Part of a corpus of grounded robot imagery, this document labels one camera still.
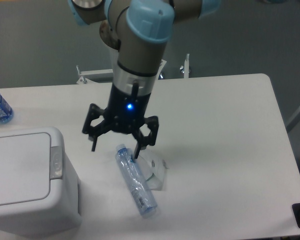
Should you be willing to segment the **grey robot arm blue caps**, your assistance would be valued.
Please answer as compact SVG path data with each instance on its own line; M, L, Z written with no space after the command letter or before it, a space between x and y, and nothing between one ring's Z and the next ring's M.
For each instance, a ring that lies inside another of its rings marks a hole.
M133 135L134 156L154 146L159 120L145 117L158 70L174 24L215 12L219 0L70 0L80 25L108 22L118 58L107 107L91 104L82 132L96 143L110 131Z

